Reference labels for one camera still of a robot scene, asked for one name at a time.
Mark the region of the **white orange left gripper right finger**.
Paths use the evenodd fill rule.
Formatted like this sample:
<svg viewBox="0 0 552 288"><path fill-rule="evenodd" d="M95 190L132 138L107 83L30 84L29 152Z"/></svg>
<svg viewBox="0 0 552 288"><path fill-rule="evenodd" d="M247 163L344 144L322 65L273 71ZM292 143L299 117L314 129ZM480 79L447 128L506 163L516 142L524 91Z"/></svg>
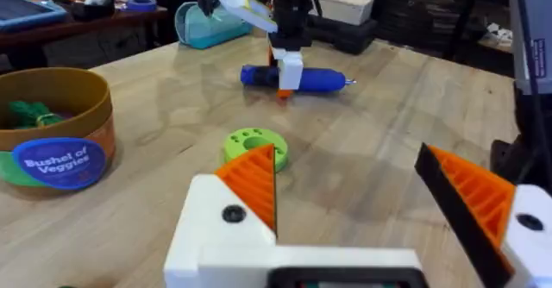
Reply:
<svg viewBox="0 0 552 288"><path fill-rule="evenodd" d="M551 285L551 196L422 144L415 170L485 287Z"/></svg>

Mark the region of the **finger of the white orange right gripper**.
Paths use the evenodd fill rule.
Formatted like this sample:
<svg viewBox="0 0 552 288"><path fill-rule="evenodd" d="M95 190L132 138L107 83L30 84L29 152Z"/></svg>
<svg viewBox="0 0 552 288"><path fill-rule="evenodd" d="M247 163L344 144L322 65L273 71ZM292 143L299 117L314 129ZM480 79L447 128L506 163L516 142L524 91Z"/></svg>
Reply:
<svg viewBox="0 0 552 288"><path fill-rule="evenodd" d="M285 49L274 47L272 45L268 48L268 65L279 67L283 58L285 57Z"/></svg>
<svg viewBox="0 0 552 288"><path fill-rule="evenodd" d="M304 68L300 51L276 51L275 59L279 68L279 88L277 96L287 99L300 85Z"/></svg>

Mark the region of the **white orange left gripper left finger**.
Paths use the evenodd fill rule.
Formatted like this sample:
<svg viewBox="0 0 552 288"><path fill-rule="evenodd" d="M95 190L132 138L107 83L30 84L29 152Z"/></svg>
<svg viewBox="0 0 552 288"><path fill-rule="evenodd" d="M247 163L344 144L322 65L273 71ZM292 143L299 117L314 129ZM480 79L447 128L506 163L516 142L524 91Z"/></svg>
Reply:
<svg viewBox="0 0 552 288"><path fill-rule="evenodd" d="M200 287L205 247L275 243L275 159L268 143L191 179L163 267L165 286Z"/></svg>

